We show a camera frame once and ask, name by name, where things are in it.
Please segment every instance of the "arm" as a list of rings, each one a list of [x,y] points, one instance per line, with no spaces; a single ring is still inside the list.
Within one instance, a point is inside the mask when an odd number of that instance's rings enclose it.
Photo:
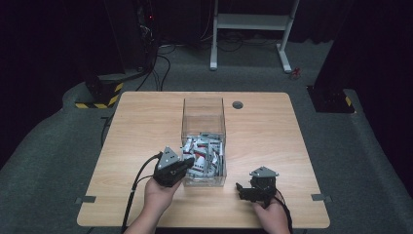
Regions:
[[[252,203],[252,207],[265,231],[270,234],[290,234],[285,211],[276,199],[273,198],[266,209],[258,203]]]
[[[164,211],[172,203],[173,194],[181,181],[173,187],[163,187],[154,178],[150,178],[145,186],[143,209],[133,221],[125,234],[152,234],[155,233],[158,221]]]

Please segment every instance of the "transparent box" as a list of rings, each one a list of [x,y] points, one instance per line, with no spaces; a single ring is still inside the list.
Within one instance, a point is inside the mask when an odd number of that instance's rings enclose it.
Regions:
[[[225,115],[222,97],[186,98],[182,117],[182,156],[196,162],[187,171],[185,186],[223,186],[225,160]]]

